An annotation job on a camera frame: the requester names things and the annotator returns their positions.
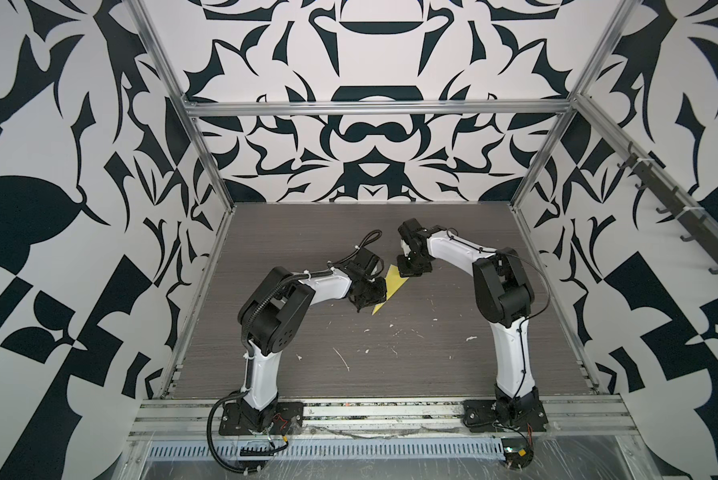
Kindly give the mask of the yellow square paper sheet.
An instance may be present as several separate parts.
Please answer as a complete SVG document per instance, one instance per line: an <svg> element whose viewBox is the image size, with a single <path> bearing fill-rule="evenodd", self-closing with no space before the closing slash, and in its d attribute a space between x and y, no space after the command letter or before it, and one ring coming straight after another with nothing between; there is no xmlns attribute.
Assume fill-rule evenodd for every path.
<svg viewBox="0 0 718 480"><path fill-rule="evenodd" d="M382 308L382 306L391 299L391 297L404 285L407 278L401 276L401 273L396 265L390 265L385 275L386 284L386 300L375 305L372 314L375 315Z"/></svg>

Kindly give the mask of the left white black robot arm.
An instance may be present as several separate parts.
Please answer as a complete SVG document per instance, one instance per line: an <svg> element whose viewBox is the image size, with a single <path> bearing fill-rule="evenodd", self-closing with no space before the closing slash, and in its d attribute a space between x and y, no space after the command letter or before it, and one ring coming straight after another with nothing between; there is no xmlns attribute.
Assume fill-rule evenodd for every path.
<svg viewBox="0 0 718 480"><path fill-rule="evenodd" d="M320 271L273 268L238 314L247 361L241 404L254 414L277 403L281 353L311 306L347 300L361 311L387 299L383 260L365 247Z"/></svg>

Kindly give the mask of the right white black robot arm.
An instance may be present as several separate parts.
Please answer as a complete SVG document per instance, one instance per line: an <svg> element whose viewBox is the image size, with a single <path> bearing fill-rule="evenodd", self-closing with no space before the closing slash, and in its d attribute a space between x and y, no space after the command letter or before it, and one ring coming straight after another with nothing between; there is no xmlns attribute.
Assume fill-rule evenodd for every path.
<svg viewBox="0 0 718 480"><path fill-rule="evenodd" d="M496 352L496 408L505 419L538 405L530 368L527 326L535 295L517 252L481 246L439 225L426 228L409 219L398 227L403 278L420 277L444 261L471 275L475 303L490 324Z"/></svg>

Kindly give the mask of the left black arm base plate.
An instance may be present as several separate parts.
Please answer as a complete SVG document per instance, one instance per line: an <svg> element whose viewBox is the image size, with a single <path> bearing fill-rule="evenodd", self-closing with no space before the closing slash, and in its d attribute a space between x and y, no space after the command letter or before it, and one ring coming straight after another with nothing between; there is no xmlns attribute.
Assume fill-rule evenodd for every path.
<svg viewBox="0 0 718 480"><path fill-rule="evenodd" d="M245 400L235 400L224 405L218 433L221 436L286 435L302 426L304 407L302 402L274 400L257 410Z"/></svg>

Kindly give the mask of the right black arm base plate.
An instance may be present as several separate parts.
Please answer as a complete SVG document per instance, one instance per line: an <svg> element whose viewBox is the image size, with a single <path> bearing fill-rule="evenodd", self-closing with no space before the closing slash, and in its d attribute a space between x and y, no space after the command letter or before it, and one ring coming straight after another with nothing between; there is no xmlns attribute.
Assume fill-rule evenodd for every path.
<svg viewBox="0 0 718 480"><path fill-rule="evenodd" d="M462 423L472 433L546 430L548 417L539 400L465 400L462 406Z"/></svg>

